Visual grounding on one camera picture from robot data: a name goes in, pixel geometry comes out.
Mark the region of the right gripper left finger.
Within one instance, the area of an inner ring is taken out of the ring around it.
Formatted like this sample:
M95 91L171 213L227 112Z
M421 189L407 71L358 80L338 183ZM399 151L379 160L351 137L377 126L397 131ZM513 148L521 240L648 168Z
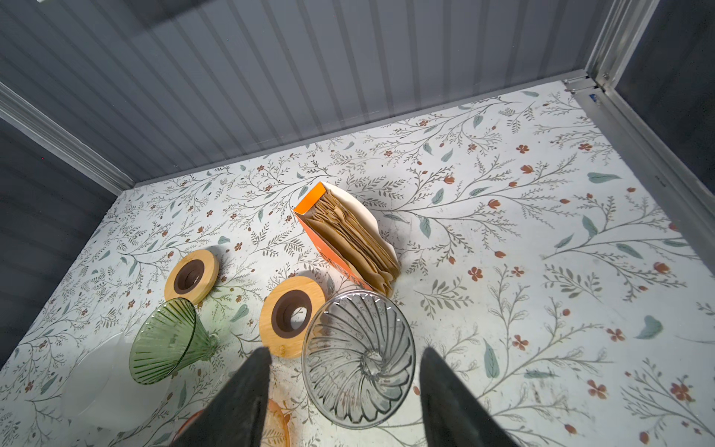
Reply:
M174 446L258 446L269 401L268 348L254 350Z

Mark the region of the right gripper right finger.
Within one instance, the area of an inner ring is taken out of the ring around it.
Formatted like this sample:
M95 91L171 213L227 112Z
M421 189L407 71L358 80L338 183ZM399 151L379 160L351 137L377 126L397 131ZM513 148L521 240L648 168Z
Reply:
M429 446L514 446L433 348L420 364L421 407Z

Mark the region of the wooden dripper ring stand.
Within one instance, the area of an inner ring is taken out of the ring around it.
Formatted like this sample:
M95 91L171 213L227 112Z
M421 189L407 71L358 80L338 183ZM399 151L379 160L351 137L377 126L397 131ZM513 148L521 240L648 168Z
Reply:
M325 302L314 279L296 276L281 282L264 300L259 318L263 345L279 358L299 358L307 328Z

